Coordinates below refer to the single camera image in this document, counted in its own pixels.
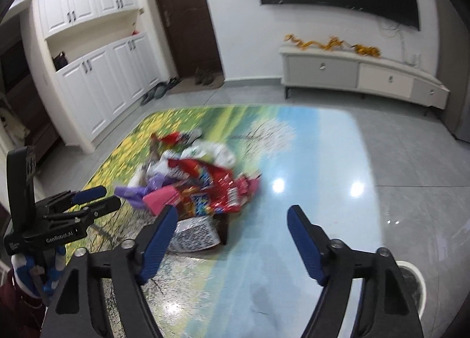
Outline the blue white gloved left hand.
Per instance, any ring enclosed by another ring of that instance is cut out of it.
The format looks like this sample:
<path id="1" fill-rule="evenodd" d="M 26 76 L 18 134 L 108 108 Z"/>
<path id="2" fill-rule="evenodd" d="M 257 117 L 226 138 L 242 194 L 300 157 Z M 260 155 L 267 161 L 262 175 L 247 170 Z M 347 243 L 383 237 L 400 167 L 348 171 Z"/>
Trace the blue white gloved left hand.
<path id="1" fill-rule="evenodd" d="M 28 296 L 49 301 L 65 270 L 66 249 L 57 246 L 53 263 L 46 269 L 35 263 L 32 257 L 23 254 L 13 255 L 10 259 L 14 269 L 15 283 Z"/>

